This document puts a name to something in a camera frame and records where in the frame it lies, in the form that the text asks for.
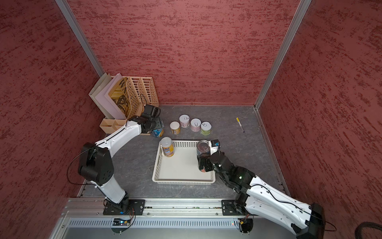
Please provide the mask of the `small yellow can white lid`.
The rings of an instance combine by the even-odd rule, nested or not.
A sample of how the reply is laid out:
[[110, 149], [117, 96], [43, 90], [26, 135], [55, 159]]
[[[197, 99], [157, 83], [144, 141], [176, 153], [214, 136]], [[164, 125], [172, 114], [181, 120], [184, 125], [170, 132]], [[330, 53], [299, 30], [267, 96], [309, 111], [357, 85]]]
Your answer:
[[170, 129], [172, 134], [179, 134], [180, 133], [180, 123], [177, 121], [173, 121], [170, 123]]

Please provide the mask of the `white perforated plastic basket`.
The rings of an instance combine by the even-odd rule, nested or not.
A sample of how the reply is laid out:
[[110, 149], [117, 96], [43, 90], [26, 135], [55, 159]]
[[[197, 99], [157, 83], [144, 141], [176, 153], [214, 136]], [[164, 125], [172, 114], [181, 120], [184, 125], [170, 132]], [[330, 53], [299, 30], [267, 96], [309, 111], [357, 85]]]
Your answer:
[[158, 145], [152, 181], [164, 185], [212, 185], [214, 171], [201, 172], [197, 160], [197, 140], [173, 140], [174, 155], [166, 157]]

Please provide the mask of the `yellow labelled tall can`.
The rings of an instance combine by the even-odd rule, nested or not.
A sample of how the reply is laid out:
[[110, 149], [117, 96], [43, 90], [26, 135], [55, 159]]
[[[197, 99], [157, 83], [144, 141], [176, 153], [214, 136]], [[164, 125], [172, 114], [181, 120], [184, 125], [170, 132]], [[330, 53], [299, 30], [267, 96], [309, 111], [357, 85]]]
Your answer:
[[174, 155], [174, 146], [173, 146], [173, 141], [169, 137], [164, 137], [161, 141], [161, 147], [163, 154], [166, 157], [172, 157]]

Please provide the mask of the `small pink can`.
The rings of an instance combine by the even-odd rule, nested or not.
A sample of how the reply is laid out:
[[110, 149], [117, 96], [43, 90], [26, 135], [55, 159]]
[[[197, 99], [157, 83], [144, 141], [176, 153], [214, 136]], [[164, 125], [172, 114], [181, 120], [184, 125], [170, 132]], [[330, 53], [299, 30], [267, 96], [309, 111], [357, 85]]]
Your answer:
[[180, 127], [186, 128], [190, 125], [190, 117], [188, 115], [181, 115], [179, 117]]
[[193, 132], [200, 131], [201, 130], [201, 124], [202, 124], [202, 122], [200, 119], [196, 119], [196, 118], [192, 119], [190, 122], [191, 130]]

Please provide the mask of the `small green can white lid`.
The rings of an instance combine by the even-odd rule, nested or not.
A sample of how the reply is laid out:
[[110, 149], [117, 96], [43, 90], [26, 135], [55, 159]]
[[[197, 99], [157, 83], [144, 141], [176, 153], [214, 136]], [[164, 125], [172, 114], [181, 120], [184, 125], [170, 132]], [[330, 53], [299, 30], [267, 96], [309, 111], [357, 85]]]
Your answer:
[[212, 130], [212, 125], [210, 124], [210, 122], [202, 122], [201, 124], [201, 134], [203, 135], [209, 135], [211, 133], [211, 130]]

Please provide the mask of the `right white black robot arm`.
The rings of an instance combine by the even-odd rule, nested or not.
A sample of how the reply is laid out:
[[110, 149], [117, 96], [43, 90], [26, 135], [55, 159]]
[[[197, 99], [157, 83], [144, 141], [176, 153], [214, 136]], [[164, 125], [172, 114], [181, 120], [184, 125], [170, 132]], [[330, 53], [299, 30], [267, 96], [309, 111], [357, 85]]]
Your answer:
[[322, 239], [326, 220], [317, 203], [300, 202], [267, 184], [250, 170], [235, 166], [223, 152], [197, 157], [200, 170], [214, 171], [224, 184], [238, 194], [234, 208], [240, 215], [257, 215], [272, 221], [298, 239]]

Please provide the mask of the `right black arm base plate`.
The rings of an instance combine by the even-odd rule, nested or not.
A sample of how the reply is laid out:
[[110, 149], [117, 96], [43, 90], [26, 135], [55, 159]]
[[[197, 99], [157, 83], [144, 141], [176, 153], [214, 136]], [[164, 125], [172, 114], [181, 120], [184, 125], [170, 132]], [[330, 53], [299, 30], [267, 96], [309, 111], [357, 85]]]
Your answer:
[[222, 200], [221, 208], [224, 216], [246, 216], [248, 214], [245, 209], [237, 208], [234, 200]]

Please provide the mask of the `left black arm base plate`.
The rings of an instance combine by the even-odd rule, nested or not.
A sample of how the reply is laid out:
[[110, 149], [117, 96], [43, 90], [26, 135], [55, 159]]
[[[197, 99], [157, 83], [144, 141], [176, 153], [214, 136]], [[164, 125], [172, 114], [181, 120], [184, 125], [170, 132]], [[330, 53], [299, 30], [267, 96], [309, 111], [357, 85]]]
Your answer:
[[105, 201], [103, 215], [105, 216], [142, 216], [146, 201], [143, 199], [129, 199], [115, 204], [108, 200]]

